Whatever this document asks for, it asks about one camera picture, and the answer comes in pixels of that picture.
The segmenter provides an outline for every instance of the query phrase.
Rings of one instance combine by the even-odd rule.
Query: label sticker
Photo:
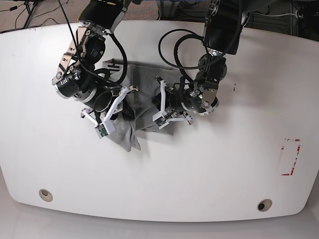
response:
[[[279,172],[282,176],[292,176],[300,151],[300,139],[285,138],[280,150]]]

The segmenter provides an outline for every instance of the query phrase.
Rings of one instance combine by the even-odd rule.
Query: gray towel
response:
[[[139,88],[138,92],[126,96],[128,104],[135,112],[135,120],[126,121],[123,119],[122,114],[119,113],[117,119],[113,121],[116,132],[107,137],[127,152],[130,152],[132,147],[138,150],[141,149],[136,137],[136,130],[173,135],[172,123],[159,129],[156,123],[153,122],[153,115],[158,112],[158,109],[152,103],[152,99],[160,93],[160,84],[155,79],[155,76],[160,76],[167,83],[175,83],[179,82],[181,74],[171,67],[141,62],[128,62],[128,64],[128,71],[121,85],[127,87],[136,85]],[[122,66],[123,62],[115,59],[103,63],[103,68],[119,70],[110,76],[112,81],[120,78]]]

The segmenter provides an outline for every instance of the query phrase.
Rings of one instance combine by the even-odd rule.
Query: table surface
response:
[[[122,21],[115,34],[129,60],[164,65],[157,51],[164,33],[186,28],[202,34],[203,27]],[[181,36],[163,41],[171,62]],[[227,56],[217,111],[195,116],[192,126],[176,125],[174,136],[139,133],[142,150],[127,153],[96,137],[91,122],[79,117],[81,103],[55,93],[51,79],[70,40],[66,25],[0,35],[5,112],[0,166],[14,200],[77,214],[166,222],[269,218],[303,209],[319,169],[319,43],[244,28],[237,55]],[[205,53],[196,40],[183,43],[179,52],[188,66]],[[97,68],[110,58],[121,55],[107,38]],[[50,191],[53,201],[43,201],[40,189]],[[259,212],[264,199],[273,205]]]

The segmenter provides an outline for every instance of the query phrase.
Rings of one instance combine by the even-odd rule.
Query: white table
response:
[[[115,34],[129,60],[164,65],[157,44],[175,28],[201,34],[203,24],[123,21]],[[181,35],[163,41],[170,61]],[[14,200],[172,222],[268,218],[303,209],[319,169],[319,43],[245,28],[237,55],[227,57],[218,110],[195,117],[192,126],[179,124],[174,136],[140,133],[142,151],[126,153],[99,140],[79,117],[83,105],[62,99],[51,85],[70,40],[66,25],[0,35],[0,166]],[[106,49],[102,60],[121,58],[109,38]],[[179,52],[183,64],[194,65],[204,49],[189,40]],[[290,174],[299,142],[285,138],[301,140],[291,176],[282,174]],[[43,201],[40,189],[53,201]],[[259,212],[264,199],[273,205]]]

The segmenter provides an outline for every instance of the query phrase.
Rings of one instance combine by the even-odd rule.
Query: round hole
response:
[[[42,198],[46,202],[51,202],[53,200],[52,194],[45,189],[41,189],[39,191],[39,195],[40,195],[40,198]]]
[[[262,200],[258,205],[257,205],[257,209],[260,212],[265,212],[267,210],[270,209],[270,207],[272,206],[273,202],[270,199],[265,199]]]

